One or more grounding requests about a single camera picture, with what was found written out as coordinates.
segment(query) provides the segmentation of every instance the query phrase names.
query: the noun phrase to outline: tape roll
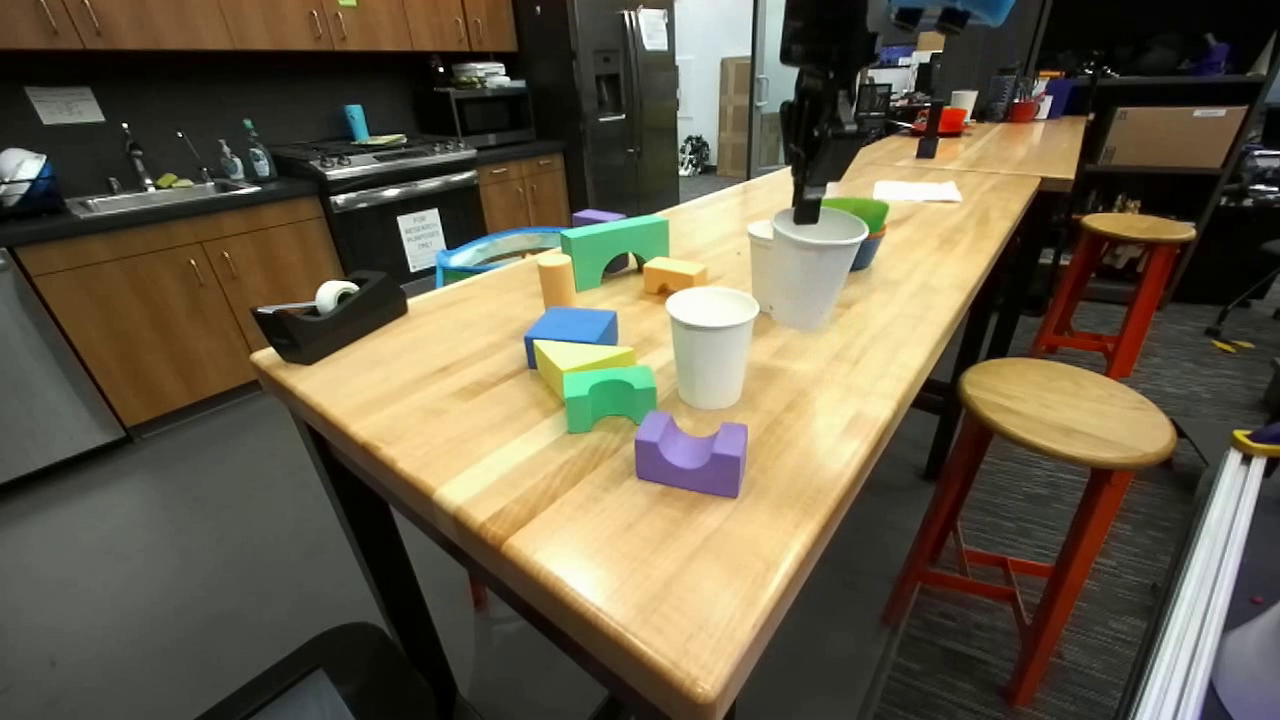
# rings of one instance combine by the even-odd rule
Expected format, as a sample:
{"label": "tape roll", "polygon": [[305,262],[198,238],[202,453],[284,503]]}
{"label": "tape roll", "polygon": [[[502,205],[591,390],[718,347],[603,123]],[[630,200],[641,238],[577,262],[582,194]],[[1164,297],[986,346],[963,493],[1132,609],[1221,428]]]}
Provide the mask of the tape roll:
{"label": "tape roll", "polygon": [[358,297],[359,292],[359,283],[351,283],[351,279],[324,279],[322,289],[315,289],[315,314],[322,316],[330,316],[330,314],[338,314],[347,297]]}

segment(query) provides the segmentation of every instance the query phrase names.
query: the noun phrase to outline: black refrigerator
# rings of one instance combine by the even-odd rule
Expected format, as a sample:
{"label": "black refrigerator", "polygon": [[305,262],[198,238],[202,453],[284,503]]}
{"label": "black refrigerator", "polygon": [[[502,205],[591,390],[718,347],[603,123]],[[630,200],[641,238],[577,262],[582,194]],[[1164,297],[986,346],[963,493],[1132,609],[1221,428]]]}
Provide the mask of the black refrigerator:
{"label": "black refrigerator", "polygon": [[574,210],[676,205],[671,0],[518,0],[518,30],[538,131],[563,141]]}

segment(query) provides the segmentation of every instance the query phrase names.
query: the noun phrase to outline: oven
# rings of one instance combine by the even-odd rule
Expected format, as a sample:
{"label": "oven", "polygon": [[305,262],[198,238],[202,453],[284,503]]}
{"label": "oven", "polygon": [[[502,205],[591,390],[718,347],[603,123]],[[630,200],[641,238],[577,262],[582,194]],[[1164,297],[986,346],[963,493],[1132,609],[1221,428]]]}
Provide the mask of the oven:
{"label": "oven", "polygon": [[315,151],[280,160],[322,176],[324,213],[345,274],[390,274],[406,292],[432,289],[438,253],[483,238],[475,150],[410,145],[377,151]]}

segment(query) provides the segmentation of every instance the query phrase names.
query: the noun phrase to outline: blue block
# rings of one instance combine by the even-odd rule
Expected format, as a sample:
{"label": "blue block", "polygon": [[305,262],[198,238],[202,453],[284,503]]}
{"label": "blue block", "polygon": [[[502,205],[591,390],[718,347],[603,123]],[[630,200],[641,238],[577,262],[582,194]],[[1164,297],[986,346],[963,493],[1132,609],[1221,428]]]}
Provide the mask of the blue block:
{"label": "blue block", "polygon": [[559,346],[617,346],[617,314],[599,309],[548,309],[528,334],[524,334],[524,363],[531,369],[538,339],[559,339]]}

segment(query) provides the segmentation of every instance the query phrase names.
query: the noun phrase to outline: cabinet door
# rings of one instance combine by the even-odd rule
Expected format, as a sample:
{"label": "cabinet door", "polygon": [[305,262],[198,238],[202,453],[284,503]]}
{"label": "cabinet door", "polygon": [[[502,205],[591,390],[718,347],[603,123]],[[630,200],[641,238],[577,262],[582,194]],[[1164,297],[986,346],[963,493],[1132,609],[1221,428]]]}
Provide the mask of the cabinet door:
{"label": "cabinet door", "polygon": [[338,50],[411,50],[400,0],[324,5]]}
{"label": "cabinet door", "polygon": [[218,0],[65,0],[83,50],[230,50]]}
{"label": "cabinet door", "polygon": [[466,0],[467,36],[481,51],[518,51],[518,10],[514,0]]}
{"label": "cabinet door", "polygon": [[504,233],[528,223],[524,166],[481,169],[483,227]]}
{"label": "cabinet door", "polygon": [[260,227],[205,243],[207,265],[233,306],[247,347],[266,347],[266,334],[253,319],[258,306],[314,300],[315,283],[341,278],[338,250],[324,222]]}
{"label": "cabinet door", "polygon": [[38,278],[124,426],[253,382],[247,347],[202,250]]}
{"label": "cabinet door", "polygon": [[466,0],[406,0],[411,50],[425,51],[466,51],[467,44],[467,17]]}
{"label": "cabinet door", "polygon": [[332,17],[322,0],[221,0],[237,50],[332,50]]}
{"label": "cabinet door", "polygon": [[567,189],[563,189],[563,160],[559,156],[528,160],[528,222],[531,223],[567,223]]}
{"label": "cabinet door", "polygon": [[81,36],[59,0],[4,0],[0,50],[81,50]]}

